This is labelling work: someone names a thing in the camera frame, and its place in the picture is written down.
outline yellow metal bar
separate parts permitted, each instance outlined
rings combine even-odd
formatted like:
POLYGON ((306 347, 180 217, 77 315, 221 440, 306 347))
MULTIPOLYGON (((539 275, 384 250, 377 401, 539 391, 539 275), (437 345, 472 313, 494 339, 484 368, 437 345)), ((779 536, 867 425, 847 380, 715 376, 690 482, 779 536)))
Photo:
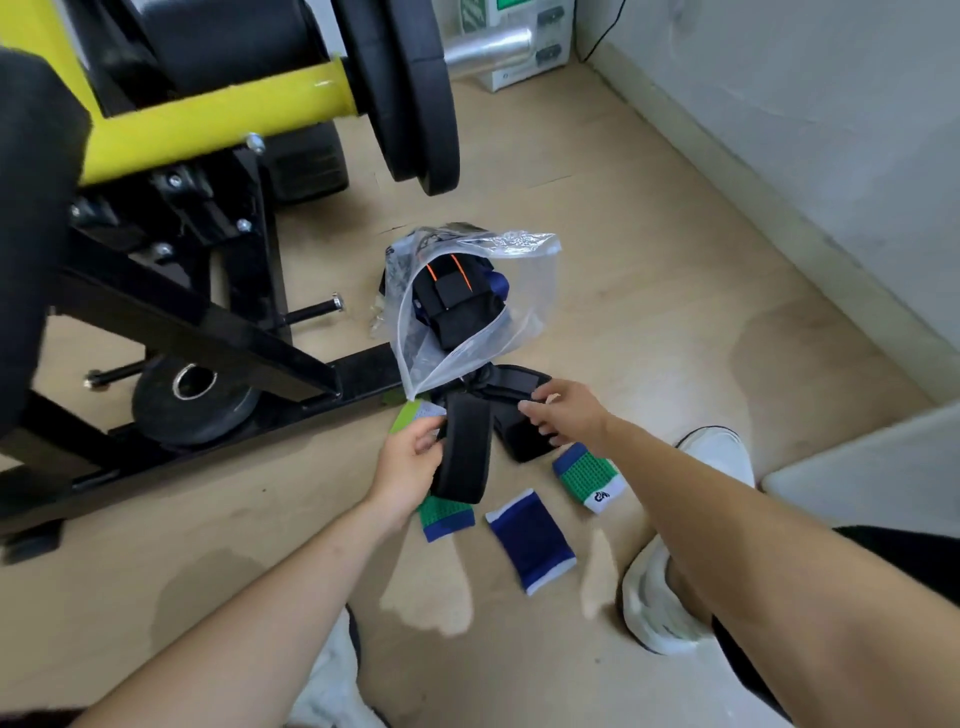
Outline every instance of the yellow metal bar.
POLYGON ((42 56, 93 117, 81 185, 356 115, 340 59, 104 118, 53 0, 0 0, 0 42, 42 56))
POLYGON ((243 143, 356 115, 340 59, 263 81, 111 116, 86 148, 81 184, 96 184, 243 143))
POLYGON ((101 116, 54 0, 0 0, 0 44, 45 58, 94 121, 101 116))

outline baseboard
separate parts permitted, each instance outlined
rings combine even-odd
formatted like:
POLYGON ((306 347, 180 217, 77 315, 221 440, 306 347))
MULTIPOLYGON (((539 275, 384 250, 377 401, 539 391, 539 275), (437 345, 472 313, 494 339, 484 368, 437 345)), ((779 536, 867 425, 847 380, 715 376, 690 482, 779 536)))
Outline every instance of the baseboard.
POLYGON ((960 399, 960 352, 615 46, 601 44, 590 64, 932 399, 960 399))

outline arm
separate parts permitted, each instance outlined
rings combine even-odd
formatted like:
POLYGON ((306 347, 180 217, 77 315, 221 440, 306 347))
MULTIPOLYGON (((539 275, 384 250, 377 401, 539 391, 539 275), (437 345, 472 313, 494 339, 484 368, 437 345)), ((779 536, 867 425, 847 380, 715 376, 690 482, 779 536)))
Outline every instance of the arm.
POLYGON ((423 500, 443 418, 416 420, 380 452, 367 496, 141 667, 75 728, 277 728, 373 550, 423 500))
POLYGON ((960 610, 866 549, 554 380, 520 410, 623 472, 697 594, 802 726, 960 716, 960 610))

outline weight plate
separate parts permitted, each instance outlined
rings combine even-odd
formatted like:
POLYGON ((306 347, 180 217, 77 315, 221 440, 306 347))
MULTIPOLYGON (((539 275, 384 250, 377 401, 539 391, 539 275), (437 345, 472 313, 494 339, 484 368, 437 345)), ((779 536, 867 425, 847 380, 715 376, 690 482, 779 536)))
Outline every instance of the weight plate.
POLYGON ((431 0, 382 0, 420 133, 420 185, 442 195, 460 182, 460 139, 444 42, 431 0))
POLYGON ((333 0, 333 10, 354 73, 350 88, 357 107, 369 116, 393 178, 412 180, 422 167, 420 137, 380 0, 333 0))
POLYGON ((237 374, 161 356, 133 389, 133 422, 162 445, 203 445, 245 422, 259 399, 237 374))

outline person's right hand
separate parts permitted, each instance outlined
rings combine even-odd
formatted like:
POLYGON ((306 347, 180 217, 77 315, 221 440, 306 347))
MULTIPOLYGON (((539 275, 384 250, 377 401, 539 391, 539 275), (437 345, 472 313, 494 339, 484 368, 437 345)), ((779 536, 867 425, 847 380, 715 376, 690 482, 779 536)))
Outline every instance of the person's right hand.
POLYGON ((566 379, 551 379, 522 401, 520 412, 540 429, 541 435, 556 433, 550 444, 558 447, 581 442, 595 455, 604 448, 607 425, 613 415, 597 400, 585 384, 566 379))

